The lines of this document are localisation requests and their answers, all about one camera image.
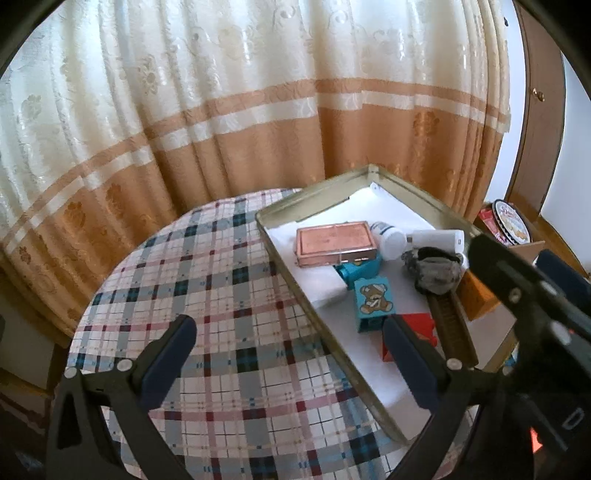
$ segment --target white bottle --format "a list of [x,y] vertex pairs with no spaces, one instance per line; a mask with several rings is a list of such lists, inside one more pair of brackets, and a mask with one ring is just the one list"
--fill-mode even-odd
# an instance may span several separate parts
[[412,248],[436,247],[450,254],[464,253],[464,230],[415,230],[407,235]]
[[369,229],[384,260],[396,260],[407,250],[407,236],[396,227],[384,222],[374,222]]

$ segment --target door knob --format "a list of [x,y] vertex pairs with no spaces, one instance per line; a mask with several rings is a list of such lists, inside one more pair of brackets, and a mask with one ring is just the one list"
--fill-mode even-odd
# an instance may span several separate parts
[[532,88],[531,93],[540,101],[543,102],[545,100],[544,92],[540,92],[537,88]]

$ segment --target gray cloth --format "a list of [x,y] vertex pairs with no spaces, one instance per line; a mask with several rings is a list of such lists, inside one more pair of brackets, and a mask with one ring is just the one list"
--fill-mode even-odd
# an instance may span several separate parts
[[460,262],[446,257],[425,257],[419,260],[418,250],[405,252],[402,260],[422,293],[443,295],[455,287],[462,277]]

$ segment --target white tube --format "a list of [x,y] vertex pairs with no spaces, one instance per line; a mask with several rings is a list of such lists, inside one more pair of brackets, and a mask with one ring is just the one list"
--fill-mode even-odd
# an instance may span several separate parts
[[412,248],[436,247],[450,254],[464,253],[464,230],[415,230],[407,240]]

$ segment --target curtain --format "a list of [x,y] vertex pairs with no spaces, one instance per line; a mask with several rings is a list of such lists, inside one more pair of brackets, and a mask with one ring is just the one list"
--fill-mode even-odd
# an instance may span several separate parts
[[0,81],[7,268],[72,335],[195,206],[367,163],[478,212],[509,126],[498,0],[67,0]]

